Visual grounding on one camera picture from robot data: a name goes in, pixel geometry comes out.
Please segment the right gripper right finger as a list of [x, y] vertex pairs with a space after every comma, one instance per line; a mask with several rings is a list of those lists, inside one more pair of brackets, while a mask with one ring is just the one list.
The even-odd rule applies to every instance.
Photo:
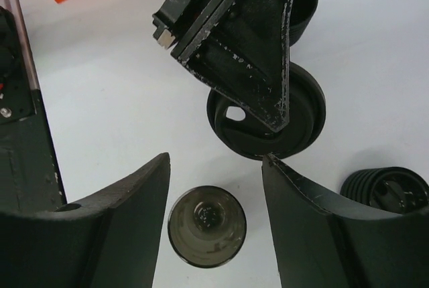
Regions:
[[397, 214], [337, 194], [274, 155], [262, 179], [282, 287], [427, 287], [428, 208]]

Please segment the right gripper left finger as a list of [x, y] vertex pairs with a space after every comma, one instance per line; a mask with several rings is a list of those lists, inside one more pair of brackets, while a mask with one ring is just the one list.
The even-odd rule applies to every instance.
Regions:
[[1, 213], [2, 287], [151, 287], [170, 156], [53, 212]]

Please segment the translucent grey coffee cup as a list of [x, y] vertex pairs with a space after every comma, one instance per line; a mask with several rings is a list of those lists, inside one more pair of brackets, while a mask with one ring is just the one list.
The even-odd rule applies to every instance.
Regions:
[[167, 231], [174, 252], [185, 263], [212, 269], [239, 253], [247, 235], [247, 219], [230, 192], [216, 186], [198, 186], [176, 200]]

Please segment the black smooth coffee cup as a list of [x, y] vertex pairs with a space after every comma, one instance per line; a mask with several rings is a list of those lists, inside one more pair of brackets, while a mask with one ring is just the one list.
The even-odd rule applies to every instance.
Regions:
[[303, 35], [318, 7], [318, 0], [293, 0], [290, 17], [290, 46]]

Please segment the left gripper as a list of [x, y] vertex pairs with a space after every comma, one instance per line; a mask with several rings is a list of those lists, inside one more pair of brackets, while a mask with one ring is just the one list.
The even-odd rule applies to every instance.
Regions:
[[153, 15], [157, 43], [197, 79], [248, 104], [285, 82], [293, 0], [165, 0]]

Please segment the black cup lid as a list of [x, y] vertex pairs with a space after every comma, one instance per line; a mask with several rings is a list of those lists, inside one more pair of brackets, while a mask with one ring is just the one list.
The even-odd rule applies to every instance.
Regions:
[[214, 134], [240, 156], [280, 159], [311, 146], [326, 122], [326, 99], [316, 79], [303, 67], [290, 63], [285, 82], [262, 86], [262, 94], [248, 104], [211, 90], [206, 112]]

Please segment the black ribbed coffee cup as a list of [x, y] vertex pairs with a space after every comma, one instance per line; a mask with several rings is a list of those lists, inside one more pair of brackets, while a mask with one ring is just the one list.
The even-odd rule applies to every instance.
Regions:
[[428, 184], [404, 167], [381, 167], [353, 172], [340, 194], [380, 210], [408, 214], [428, 206]]

